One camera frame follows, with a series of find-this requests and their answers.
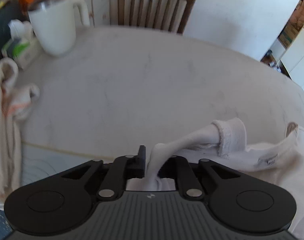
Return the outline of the blue patterned table mat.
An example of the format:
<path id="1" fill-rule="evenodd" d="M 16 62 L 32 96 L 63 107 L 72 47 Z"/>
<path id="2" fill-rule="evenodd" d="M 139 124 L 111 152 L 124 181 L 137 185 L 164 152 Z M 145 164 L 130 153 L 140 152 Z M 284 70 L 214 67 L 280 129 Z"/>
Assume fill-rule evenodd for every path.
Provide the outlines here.
<path id="1" fill-rule="evenodd" d="M 92 159 L 102 159 L 105 162 L 110 161 L 110 159 L 104 157 L 60 152 L 23 144 L 21 185 L 24 186 L 47 178 Z M 4 211 L 0 210 L 0 239 L 4 239 L 11 232 L 12 228 L 5 218 Z"/>

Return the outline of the white sideboard cabinet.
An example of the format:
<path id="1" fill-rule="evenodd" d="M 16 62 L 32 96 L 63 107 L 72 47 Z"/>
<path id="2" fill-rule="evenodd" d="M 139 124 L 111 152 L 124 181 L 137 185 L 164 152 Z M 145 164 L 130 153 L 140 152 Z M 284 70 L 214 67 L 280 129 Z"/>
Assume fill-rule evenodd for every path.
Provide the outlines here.
<path id="1" fill-rule="evenodd" d="M 289 77 L 304 91 L 304 0 L 299 0 L 261 62 Z"/>

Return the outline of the brown wooden chair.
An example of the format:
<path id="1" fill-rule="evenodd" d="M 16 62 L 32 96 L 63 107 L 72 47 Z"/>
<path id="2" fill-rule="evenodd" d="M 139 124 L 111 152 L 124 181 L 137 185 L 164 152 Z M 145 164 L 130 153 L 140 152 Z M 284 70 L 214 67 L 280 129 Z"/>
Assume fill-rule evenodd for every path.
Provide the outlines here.
<path id="1" fill-rule="evenodd" d="M 117 0 L 117 23 L 183 34 L 196 0 Z"/>

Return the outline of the cream garment with orange stripe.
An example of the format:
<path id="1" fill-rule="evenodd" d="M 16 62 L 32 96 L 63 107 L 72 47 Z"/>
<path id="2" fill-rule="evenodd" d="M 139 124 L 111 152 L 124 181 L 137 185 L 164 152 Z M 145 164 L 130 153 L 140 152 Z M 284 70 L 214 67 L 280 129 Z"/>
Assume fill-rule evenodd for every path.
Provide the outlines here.
<path id="1" fill-rule="evenodd" d="M 40 96 L 35 84 L 16 87 L 19 68 L 14 60 L 0 61 L 0 210 L 6 198 L 21 185 L 20 126 Z"/>

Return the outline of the tissue pack green white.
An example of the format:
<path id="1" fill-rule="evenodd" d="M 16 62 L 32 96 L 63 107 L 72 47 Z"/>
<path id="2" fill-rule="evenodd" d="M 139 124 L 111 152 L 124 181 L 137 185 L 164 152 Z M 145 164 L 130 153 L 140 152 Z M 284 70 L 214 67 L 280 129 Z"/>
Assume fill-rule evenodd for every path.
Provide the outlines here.
<path id="1" fill-rule="evenodd" d="M 25 70 L 41 54 L 41 45 L 29 21 L 11 20 L 8 27 L 10 39 L 2 47 L 2 55 L 14 60 L 21 70 Z"/>

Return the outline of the white sweatshirt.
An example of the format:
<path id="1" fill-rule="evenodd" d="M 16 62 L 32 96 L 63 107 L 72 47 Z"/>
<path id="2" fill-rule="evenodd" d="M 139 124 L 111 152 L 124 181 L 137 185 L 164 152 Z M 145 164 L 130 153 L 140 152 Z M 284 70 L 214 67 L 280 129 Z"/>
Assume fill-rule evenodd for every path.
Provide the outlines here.
<path id="1" fill-rule="evenodd" d="M 142 179 L 129 179 L 128 191 L 169 191 L 174 183 L 160 179 L 158 172 L 173 155 L 190 163 L 209 159 L 286 189 L 294 196 L 296 215 L 289 231 L 304 239 L 304 128 L 294 122 L 287 125 L 285 138 L 276 144 L 247 144 L 247 132 L 239 118 L 214 120 L 198 131 L 176 141 L 156 144 Z"/>

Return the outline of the white insulated mug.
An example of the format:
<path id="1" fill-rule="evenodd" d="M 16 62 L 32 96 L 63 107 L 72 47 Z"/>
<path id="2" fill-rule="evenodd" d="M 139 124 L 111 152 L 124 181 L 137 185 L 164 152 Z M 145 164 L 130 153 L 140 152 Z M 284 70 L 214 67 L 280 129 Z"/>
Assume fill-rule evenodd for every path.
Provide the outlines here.
<path id="1" fill-rule="evenodd" d="M 52 56 L 66 54 L 76 42 L 77 7 L 84 27 L 89 27 L 89 10 L 85 0 L 35 0 L 28 6 L 33 31 L 43 50 Z"/>

